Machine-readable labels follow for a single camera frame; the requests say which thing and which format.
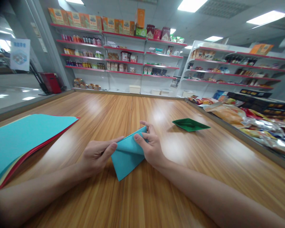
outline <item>air vent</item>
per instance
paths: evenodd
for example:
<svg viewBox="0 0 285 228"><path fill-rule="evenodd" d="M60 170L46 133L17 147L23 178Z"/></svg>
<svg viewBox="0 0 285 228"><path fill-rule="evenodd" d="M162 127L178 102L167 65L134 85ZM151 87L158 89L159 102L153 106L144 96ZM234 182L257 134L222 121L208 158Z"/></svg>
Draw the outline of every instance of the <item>air vent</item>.
<svg viewBox="0 0 285 228"><path fill-rule="evenodd" d="M208 0L197 12L209 16L232 18L251 6L223 0Z"/></svg>

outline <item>white storage bin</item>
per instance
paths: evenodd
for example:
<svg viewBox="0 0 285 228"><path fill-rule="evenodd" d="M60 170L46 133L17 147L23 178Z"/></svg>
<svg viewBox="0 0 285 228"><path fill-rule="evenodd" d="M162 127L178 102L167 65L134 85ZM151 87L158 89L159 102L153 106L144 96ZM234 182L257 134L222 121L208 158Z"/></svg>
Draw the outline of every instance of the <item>white storage bin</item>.
<svg viewBox="0 0 285 228"><path fill-rule="evenodd" d="M152 92L151 92L153 95L160 95L161 94L161 90L159 89L152 89Z"/></svg>
<svg viewBox="0 0 285 228"><path fill-rule="evenodd" d="M130 93L140 93L140 86L139 85L129 85Z"/></svg>
<svg viewBox="0 0 285 228"><path fill-rule="evenodd" d="M186 91L184 90L183 91L183 97L187 98L187 97L191 97L192 95L194 95L194 92L193 91Z"/></svg>
<svg viewBox="0 0 285 228"><path fill-rule="evenodd" d="M161 91L161 95L163 95L163 96L168 96L169 93L170 93L170 90L162 90Z"/></svg>

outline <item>wooden table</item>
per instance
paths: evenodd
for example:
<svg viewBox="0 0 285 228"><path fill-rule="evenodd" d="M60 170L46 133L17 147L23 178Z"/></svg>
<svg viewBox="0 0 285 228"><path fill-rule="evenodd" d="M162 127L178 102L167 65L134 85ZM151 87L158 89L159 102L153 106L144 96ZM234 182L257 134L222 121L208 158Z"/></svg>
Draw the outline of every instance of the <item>wooden table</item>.
<svg viewBox="0 0 285 228"><path fill-rule="evenodd" d="M184 101L75 92L0 126L34 113L81 119L29 157L7 187L67 167L80 160L90 140L127 136L141 127L139 120L146 120L154 124L168 159L226 183L285 219L285 170ZM181 118L211 128L188 133L172 123ZM110 159L102 173L59 197L25 227L216 225L145 160L118 182Z"/></svg>

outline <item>sign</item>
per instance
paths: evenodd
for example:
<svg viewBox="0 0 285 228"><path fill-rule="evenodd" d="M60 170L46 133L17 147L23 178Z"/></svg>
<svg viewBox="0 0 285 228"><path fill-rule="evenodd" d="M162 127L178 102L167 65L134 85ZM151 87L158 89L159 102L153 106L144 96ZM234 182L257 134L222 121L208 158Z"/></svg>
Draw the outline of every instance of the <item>sign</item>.
<svg viewBox="0 0 285 228"><path fill-rule="evenodd" d="M29 39L11 39L10 68L12 70L29 71L30 44Z"/></svg>

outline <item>folded paper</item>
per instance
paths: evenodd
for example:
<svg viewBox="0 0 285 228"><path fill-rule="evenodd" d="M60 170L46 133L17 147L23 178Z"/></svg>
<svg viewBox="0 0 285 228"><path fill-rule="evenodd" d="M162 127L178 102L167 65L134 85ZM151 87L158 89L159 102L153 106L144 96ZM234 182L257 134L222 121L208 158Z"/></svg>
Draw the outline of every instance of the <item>folded paper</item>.
<svg viewBox="0 0 285 228"><path fill-rule="evenodd" d="M189 118L175 120L175 121L172 121L172 123L174 123L176 126L182 128L188 132L210 128L207 125L204 125L202 123L199 123L199 122L194 121L194 120L189 119Z"/></svg>
<svg viewBox="0 0 285 228"><path fill-rule="evenodd" d="M112 161L118 181L125 178L145 159L143 149L134 139L135 134L143 136L142 132L146 133L147 127L139 129L117 143L117 149L112 154Z"/></svg>

